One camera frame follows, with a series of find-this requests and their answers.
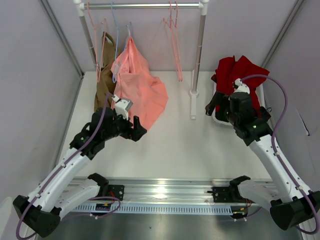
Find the red skirt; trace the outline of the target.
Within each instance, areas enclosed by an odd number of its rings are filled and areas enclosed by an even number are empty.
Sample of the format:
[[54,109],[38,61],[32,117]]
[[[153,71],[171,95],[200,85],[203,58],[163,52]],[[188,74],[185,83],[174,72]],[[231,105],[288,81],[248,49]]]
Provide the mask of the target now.
[[[238,60],[234,56],[225,57],[219,60],[218,67],[215,74],[211,77],[216,83],[216,90],[218,92],[230,95],[234,92],[233,83],[236,79],[243,79],[251,75],[269,75],[269,71],[258,65],[253,64],[244,55]],[[249,87],[252,106],[259,110],[260,102],[256,94],[258,88],[264,81],[265,77],[252,77],[244,80],[244,83]]]

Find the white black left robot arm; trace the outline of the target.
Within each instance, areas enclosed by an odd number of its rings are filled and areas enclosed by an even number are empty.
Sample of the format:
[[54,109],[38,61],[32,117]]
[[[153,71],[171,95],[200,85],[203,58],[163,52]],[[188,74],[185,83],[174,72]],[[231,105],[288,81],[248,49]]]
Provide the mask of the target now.
[[109,200],[118,202],[109,191],[109,181],[98,173],[93,173],[80,186],[64,192],[75,175],[89,164],[108,140],[116,137],[137,142],[147,130],[138,116],[125,118],[111,108],[99,108],[91,116],[81,131],[76,134],[65,156],[39,186],[27,196],[18,195],[13,207],[19,217],[15,230],[21,240],[20,228],[27,225],[34,234],[43,238],[49,236],[61,220],[74,208],[88,200]]

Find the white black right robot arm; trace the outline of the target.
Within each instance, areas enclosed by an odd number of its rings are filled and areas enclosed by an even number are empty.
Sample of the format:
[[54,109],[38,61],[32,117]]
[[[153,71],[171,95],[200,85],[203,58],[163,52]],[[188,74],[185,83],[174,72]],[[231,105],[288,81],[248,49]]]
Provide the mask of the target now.
[[292,168],[277,144],[268,118],[258,116],[250,95],[216,92],[205,107],[206,115],[212,115],[216,108],[222,113],[222,120],[233,126],[236,135],[260,159],[277,188],[277,191],[269,190],[243,175],[229,182],[229,198],[234,202],[251,200],[260,205],[282,230],[315,219],[312,233],[319,231],[320,192],[311,190]]

